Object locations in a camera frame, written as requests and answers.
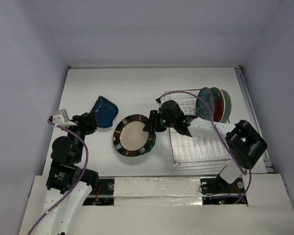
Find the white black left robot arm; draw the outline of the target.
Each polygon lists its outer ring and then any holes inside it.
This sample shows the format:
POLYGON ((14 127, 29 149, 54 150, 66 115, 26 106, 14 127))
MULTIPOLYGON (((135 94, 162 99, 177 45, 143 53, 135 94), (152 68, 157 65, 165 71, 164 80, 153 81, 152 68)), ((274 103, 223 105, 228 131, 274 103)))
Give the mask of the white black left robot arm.
POLYGON ((97 129, 95 112, 68 117, 65 109, 48 119, 53 128, 67 132, 52 143, 44 212, 29 230, 34 235, 67 235, 90 193, 98 189, 98 173, 77 166, 88 154, 85 137, 97 129))

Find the teal embossed scalloped plate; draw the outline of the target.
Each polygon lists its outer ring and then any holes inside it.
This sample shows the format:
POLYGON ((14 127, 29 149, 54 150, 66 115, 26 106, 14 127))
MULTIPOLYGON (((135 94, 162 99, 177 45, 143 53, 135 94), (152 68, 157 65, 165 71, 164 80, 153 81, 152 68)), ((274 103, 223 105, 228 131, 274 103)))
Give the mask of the teal embossed scalloped plate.
POLYGON ((145 151, 142 153, 142 155, 149 153, 153 149, 153 147, 156 144, 156 138, 157 138, 156 133, 154 133, 152 141, 149 141, 146 144, 145 151))

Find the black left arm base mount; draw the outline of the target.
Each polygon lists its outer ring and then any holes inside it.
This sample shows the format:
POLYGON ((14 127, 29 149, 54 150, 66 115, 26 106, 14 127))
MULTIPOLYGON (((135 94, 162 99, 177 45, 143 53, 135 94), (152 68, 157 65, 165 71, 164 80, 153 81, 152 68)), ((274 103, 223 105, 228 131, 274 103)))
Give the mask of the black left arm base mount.
POLYGON ((115 178, 99 178, 97 189, 87 196, 84 206, 112 206, 114 205, 115 178))

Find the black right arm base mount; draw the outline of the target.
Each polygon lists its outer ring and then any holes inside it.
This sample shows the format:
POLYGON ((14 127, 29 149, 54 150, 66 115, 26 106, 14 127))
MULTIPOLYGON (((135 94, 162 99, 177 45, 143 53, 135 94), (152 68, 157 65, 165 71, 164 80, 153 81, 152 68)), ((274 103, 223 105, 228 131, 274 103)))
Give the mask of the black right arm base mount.
POLYGON ((227 183, 221 178, 201 178, 200 190, 204 195, 216 195, 221 193, 229 193, 233 188, 233 184, 227 183))

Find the beige plate with brown rim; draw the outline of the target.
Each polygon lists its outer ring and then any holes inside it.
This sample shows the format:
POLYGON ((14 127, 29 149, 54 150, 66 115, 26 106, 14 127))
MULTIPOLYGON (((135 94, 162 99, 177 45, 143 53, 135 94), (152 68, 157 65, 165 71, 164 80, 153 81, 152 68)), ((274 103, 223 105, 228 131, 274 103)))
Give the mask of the beige plate with brown rim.
POLYGON ((135 114, 125 117, 115 128, 113 145, 118 153, 125 157, 137 157, 145 151, 145 146, 152 141, 154 133, 144 132, 148 118, 135 114))

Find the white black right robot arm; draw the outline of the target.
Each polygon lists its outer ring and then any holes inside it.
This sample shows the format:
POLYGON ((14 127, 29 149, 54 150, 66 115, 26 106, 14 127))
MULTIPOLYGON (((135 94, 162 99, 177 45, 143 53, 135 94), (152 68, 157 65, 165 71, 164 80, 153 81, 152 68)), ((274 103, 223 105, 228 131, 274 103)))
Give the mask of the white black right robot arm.
POLYGON ((150 111, 143 131, 164 132, 167 128, 173 128, 184 136, 223 144, 231 160, 216 177, 216 187, 222 192, 229 191, 237 178, 252 170, 268 148, 266 141, 248 121, 229 124, 185 115, 173 100, 160 104, 158 110, 150 111))

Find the dark blue teardrop plate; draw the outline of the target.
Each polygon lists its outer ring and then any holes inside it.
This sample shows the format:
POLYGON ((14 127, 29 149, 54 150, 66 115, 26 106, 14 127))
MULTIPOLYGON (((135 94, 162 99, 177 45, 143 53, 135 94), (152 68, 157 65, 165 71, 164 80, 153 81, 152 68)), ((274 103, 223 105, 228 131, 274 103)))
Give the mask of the dark blue teardrop plate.
POLYGON ((97 127, 110 128, 113 126, 113 120, 118 115, 118 107, 103 96, 99 96, 92 107, 95 112, 97 127))

